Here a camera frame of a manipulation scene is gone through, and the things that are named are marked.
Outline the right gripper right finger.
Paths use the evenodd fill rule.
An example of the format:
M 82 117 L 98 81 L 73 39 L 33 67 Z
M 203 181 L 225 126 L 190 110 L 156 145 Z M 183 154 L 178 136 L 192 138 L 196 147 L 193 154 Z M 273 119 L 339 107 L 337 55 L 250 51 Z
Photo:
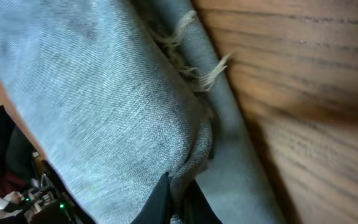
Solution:
M 183 196 L 183 222 L 185 224 L 222 224 L 196 180 L 191 182 Z

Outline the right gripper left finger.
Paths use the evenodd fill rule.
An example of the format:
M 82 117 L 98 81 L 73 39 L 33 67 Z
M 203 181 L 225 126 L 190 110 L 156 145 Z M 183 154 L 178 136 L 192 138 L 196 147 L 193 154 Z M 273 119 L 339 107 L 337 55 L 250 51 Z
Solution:
M 168 172 L 161 175 L 150 197 L 132 224 L 169 224 L 171 193 Z

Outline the light blue denim jeans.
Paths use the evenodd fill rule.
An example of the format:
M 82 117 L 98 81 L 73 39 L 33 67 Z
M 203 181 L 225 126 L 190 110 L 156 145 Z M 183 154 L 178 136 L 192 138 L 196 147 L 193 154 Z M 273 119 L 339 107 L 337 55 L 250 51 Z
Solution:
M 190 1 L 0 1 L 0 81 L 75 202 L 132 223 L 168 172 L 222 223 L 283 223 Z

